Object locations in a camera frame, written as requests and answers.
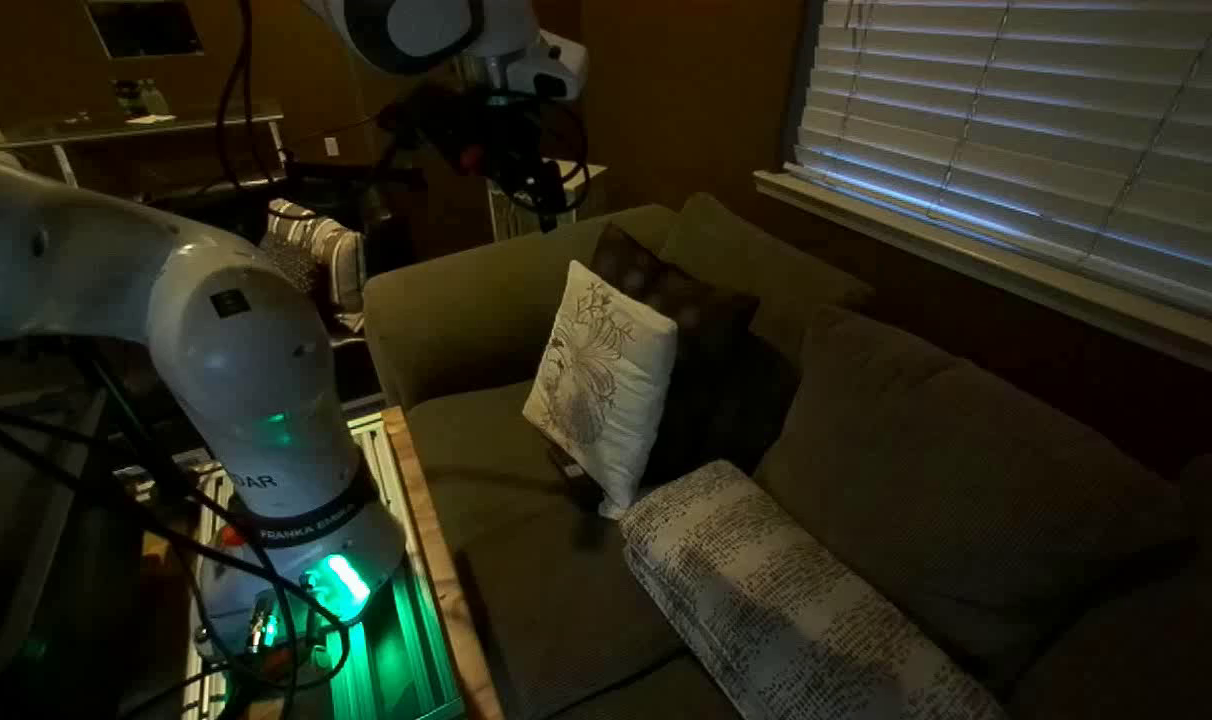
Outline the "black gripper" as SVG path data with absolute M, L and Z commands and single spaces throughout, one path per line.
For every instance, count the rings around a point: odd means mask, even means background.
M 466 90 L 466 167 L 523 208 L 538 230 L 568 208 L 560 162 L 543 140 L 543 105 L 537 95 Z

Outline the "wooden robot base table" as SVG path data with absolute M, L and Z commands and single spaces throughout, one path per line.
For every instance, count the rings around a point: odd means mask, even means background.
M 311 676 L 297 695 L 251 698 L 245 681 L 189 654 L 198 681 L 180 720 L 230 720 L 230 703 L 245 703 L 245 720 L 503 720 L 403 411 L 353 417 L 347 431 L 400 525 L 395 573 L 373 583 L 353 557 L 326 561 L 321 597 L 353 586 L 358 612 L 338 608 L 347 635 L 315 629 Z

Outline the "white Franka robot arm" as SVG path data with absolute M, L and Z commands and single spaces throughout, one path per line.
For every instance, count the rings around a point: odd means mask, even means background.
M 587 85 L 587 48 L 531 0 L 303 5 L 380 70 L 450 62 L 463 117 Z M 0 338 L 24 334 L 138 342 L 228 470 L 239 545 L 198 568 L 218 641 L 258 641 L 273 586 L 345 629 L 395 574 L 403 533 L 347 431 L 325 319 L 254 245 L 0 161 Z

